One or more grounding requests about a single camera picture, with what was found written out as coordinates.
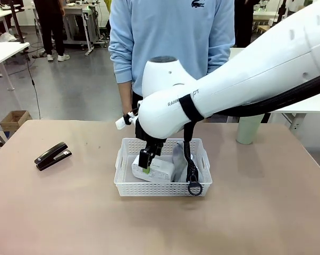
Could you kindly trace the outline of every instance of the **sweatshirt sleeve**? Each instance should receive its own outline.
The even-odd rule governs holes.
[[[217,0],[217,6],[209,34],[208,69],[211,73],[230,57],[230,48],[234,45],[234,1]]]
[[[112,1],[110,24],[111,41],[108,50],[111,53],[116,81],[117,83],[131,81],[134,40],[128,0]]]

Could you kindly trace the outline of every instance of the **sweater cuff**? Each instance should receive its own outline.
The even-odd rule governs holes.
[[[132,71],[126,70],[115,74],[117,83],[124,83],[132,80]]]

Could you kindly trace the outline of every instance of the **cardboard box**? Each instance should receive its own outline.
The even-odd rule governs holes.
[[[30,113],[27,110],[15,110],[9,112],[9,114],[0,122],[0,125],[4,132],[17,131],[27,120],[32,120]]]

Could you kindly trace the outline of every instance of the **white plastic basket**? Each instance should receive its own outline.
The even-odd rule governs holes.
[[[183,141],[183,139],[167,139],[162,149],[161,157],[159,158],[171,162],[173,147],[179,141]],[[201,139],[192,139],[190,144],[191,154],[195,158],[197,167],[201,171],[205,181],[204,183],[201,183],[203,192],[200,196],[205,196],[209,186],[212,184],[207,153],[204,150],[203,142]],[[117,159],[115,163],[116,172],[114,178],[114,183],[119,190],[120,196],[191,196],[188,192],[188,183],[186,182],[157,184],[138,179],[133,175],[132,163],[135,160],[136,156],[139,155],[140,150],[144,149],[145,146],[146,142],[136,138],[122,139],[121,149],[117,153]],[[193,188],[191,190],[193,192],[197,192],[197,190],[195,189],[198,188]]]

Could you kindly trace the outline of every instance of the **robotic arm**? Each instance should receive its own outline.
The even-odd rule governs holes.
[[[147,62],[137,138],[147,168],[164,141],[214,113],[253,116],[320,93],[320,1],[280,22],[213,73],[195,80],[171,57]]]

